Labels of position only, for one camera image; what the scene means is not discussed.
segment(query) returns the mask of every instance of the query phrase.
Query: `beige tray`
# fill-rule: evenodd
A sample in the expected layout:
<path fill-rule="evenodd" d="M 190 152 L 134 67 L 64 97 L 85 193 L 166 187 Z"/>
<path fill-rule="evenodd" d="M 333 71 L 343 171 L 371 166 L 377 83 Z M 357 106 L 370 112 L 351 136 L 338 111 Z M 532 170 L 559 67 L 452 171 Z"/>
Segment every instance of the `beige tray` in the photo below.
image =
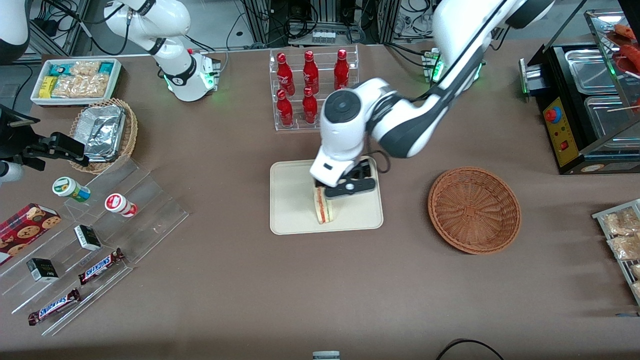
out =
<path fill-rule="evenodd" d="M 375 162 L 373 178 L 378 182 Z M 269 224 L 276 235 L 325 233 L 377 229 L 382 225 L 380 189 L 331 200 L 332 222 L 320 225 L 314 207 L 314 180 L 309 174 L 313 160 L 284 161 L 271 166 Z"/>

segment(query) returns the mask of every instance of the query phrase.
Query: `brown tablecloth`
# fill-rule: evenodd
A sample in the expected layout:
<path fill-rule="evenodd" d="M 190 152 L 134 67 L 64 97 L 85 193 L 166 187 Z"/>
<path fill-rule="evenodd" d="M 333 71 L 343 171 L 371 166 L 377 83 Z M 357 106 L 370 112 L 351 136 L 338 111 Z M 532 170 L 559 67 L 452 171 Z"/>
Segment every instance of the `brown tablecloth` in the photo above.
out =
<path fill-rule="evenodd" d="M 640 358 L 640 318 L 614 316 L 634 300 L 591 219 L 640 197 L 640 177 L 557 174 L 540 113 L 519 97 L 517 61 L 541 43 L 487 52 L 427 147 L 393 160 L 382 227 L 293 236 L 269 230 L 269 168 L 313 158 L 320 137 L 274 130 L 269 51 L 233 53 L 220 90 L 194 103 L 167 91 L 151 57 L 120 58 L 117 95 L 140 122 L 134 158 L 191 216 L 55 337 L 0 305 L 0 358 L 434 359 L 455 338 L 506 359 Z M 382 46 L 361 46 L 360 61 L 361 79 L 426 89 L 421 69 Z M 67 131 L 77 112 L 34 106 L 35 129 Z M 520 201 L 522 230 L 499 254 L 453 249 L 426 215 L 434 179 L 464 165 L 496 173 Z M 0 218 L 60 206 L 51 183 L 64 175 L 90 179 L 66 161 L 27 170 L 0 189 Z M 448 358 L 492 357 L 471 344 Z"/>

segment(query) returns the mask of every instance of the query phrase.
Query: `brown wicker basket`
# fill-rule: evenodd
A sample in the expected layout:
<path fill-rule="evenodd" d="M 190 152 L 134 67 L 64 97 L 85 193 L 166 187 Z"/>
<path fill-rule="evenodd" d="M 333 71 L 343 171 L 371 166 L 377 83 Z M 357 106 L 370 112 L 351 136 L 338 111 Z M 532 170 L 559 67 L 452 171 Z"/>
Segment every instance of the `brown wicker basket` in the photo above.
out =
<path fill-rule="evenodd" d="M 127 112 L 127 118 L 125 119 L 125 127 L 122 130 L 122 140 L 120 141 L 119 155 L 117 159 L 123 157 L 129 157 L 133 153 L 133 149 L 136 146 L 136 136 L 138 135 L 138 120 L 136 119 L 136 114 L 133 113 L 129 105 L 120 100 L 120 99 L 109 99 L 105 101 L 96 102 L 95 104 L 89 105 L 89 107 L 96 108 L 98 106 L 107 106 L 107 105 L 118 105 L 124 108 Z M 69 131 L 69 136 L 73 137 L 74 133 L 76 133 L 76 127 L 78 125 L 78 120 L 80 119 L 80 114 L 76 116 L 76 120 L 73 125 L 71 125 L 71 130 Z M 105 171 L 113 162 L 111 163 L 89 163 L 89 166 L 82 167 L 72 161 L 69 161 L 71 166 L 82 172 L 90 172 L 91 174 L 100 174 Z"/>
<path fill-rule="evenodd" d="M 428 210 L 436 230 L 470 254 L 504 250 L 520 230 L 520 205 L 509 186 L 477 167 L 444 172 L 429 191 Z"/>

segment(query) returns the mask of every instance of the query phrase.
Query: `red bottle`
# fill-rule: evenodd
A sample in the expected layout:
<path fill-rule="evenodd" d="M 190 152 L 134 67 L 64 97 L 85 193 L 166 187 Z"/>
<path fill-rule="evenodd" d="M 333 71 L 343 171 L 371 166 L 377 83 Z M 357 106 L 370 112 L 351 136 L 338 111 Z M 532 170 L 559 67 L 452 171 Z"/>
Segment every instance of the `red bottle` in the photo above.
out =
<path fill-rule="evenodd" d="M 349 64 L 347 63 L 347 51 L 345 49 L 338 50 L 338 61 L 335 62 L 333 76 L 333 88 L 335 90 L 349 86 Z"/>
<path fill-rule="evenodd" d="M 284 127 L 292 127 L 293 126 L 293 108 L 291 107 L 291 102 L 287 99 L 287 94 L 284 90 L 278 89 L 276 93 L 278 97 L 278 102 L 276 103 L 276 107 L 278 108 L 278 115 L 280 116 L 280 121 L 282 122 L 282 126 Z"/>
<path fill-rule="evenodd" d="M 283 88 L 288 96 L 293 96 L 296 93 L 296 87 L 293 85 L 293 71 L 287 63 L 287 57 L 283 53 L 278 53 L 276 56 L 278 59 L 278 82 L 280 88 Z"/>
<path fill-rule="evenodd" d="M 310 86 L 305 87 L 305 98 L 302 99 L 302 107 L 305 109 L 305 121 L 307 124 L 315 124 L 316 115 L 318 114 L 318 101 L 314 97 L 313 89 Z"/>
<path fill-rule="evenodd" d="M 320 91 L 320 81 L 318 76 L 318 65 L 314 61 L 314 52 L 305 51 L 305 67 L 302 69 L 305 77 L 305 86 L 309 86 L 314 94 Z"/>

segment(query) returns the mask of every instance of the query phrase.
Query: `clear acrylic display stand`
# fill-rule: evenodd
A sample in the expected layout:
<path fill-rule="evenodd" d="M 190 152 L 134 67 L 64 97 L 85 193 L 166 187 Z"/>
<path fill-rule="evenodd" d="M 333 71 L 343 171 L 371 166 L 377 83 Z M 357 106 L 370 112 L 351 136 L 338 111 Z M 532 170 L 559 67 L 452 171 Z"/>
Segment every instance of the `clear acrylic display stand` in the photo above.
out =
<path fill-rule="evenodd" d="M 105 172 L 86 185 L 91 197 L 86 202 L 69 199 L 59 211 L 60 224 L 45 233 L 32 245 L 0 268 L 2 304 L 12 314 L 24 318 L 78 288 L 82 301 L 53 314 L 34 326 L 42 335 L 55 335 L 82 313 L 102 294 L 125 277 L 162 239 L 174 230 L 188 214 L 158 186 L 149 171 L 140 169 L 131 159 L 116 161 Z M 111 213 L 104 208 L 104 199 L 111 193 L 121 193 L 138 206 L 132 218 Z M 80 247 L 74 227 L 92 227 L 102 248 L 89 251 Z M 120 248 L 124 256 L 98 278 L 80 286 L 78 275 Z M 50 259 L 60 277 L 47 284 L 33 280 L 26 262 L 31 258 Z"/>
<path fill-rule="evenodd" d="M 324 104 L 324 100 L 334 91 L 333 88 L 333 68 L 338 59 L 338 50 L 345 49 L 347 51 L 347 62 L 349 63 L 349 86 L 355 85 L 360 81 L 358 77 L 358 47 L 351 46 L 327 46 L 311 48 L 314 52 L 314 59 L 318 65 L 320 91 L 315 94 L 318 102 L 318 114 Z M 276 92 L 280 88 L 278 83 L 278 62 L 276 55 L 284 53 L 287 56 L 287 63 L 293 71 L 293 83 L 296 86 L 296 93 L 289 97 L 293 107 L 293 126 L 284 127 L 278 115 L 276 103 L 278 98 Z M 301 129 L 319 129 L 320 123 L 316 119 L 315 124 L 309 124 L 304 118 L 304 109 L 302 107 L 302 99 L 304 98 L 303 89 L 305 81 L 302 75 L 302 69 L 305 66 L 304 52 L 297 48 L 272 50 L 269 55 L 269 78 L 271 79 L 271 100 L 273 102 L 273 119 L 275 121 L 276 130 L 301 130 Z"/>

